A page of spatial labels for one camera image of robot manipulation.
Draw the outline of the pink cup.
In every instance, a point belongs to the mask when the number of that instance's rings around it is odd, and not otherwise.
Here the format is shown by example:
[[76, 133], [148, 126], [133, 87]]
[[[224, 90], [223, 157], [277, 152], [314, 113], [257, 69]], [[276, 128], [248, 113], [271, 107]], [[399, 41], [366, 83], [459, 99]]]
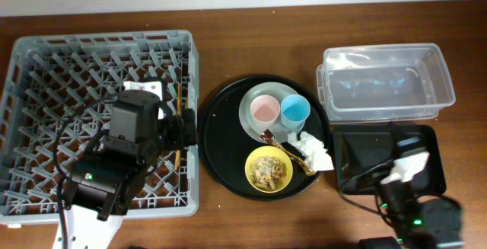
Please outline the pink cup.
[[252, 100], [250, 114], [256, 126], [269, 128], [279, 117], [280, 103], [271, 95], [260, 95]]

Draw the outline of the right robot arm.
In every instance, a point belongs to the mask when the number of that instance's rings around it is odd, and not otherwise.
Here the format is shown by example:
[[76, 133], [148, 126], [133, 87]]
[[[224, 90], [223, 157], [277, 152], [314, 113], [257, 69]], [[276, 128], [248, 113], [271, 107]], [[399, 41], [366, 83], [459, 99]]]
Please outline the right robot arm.
[[462, 248], [462, 206], [445, 195], [435, 131], [426, 125], [345, 125], [333, 130], [339, 195], [372, 195], [370, 211], [395, 236], [360, 248]]

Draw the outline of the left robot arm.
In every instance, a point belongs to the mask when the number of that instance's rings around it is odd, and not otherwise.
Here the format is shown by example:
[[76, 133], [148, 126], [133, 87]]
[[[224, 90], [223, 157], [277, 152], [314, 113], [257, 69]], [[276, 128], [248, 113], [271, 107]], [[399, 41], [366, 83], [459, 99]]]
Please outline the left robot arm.
[[127, 90], [112, 100], [110, 126], [95, 133], [81, 159], [60, 171], [56, 188], [61, 248], [107, 246], [131, 202], [165, 152], [197, 145], [194, 110], [174, 113], [156, 94]]

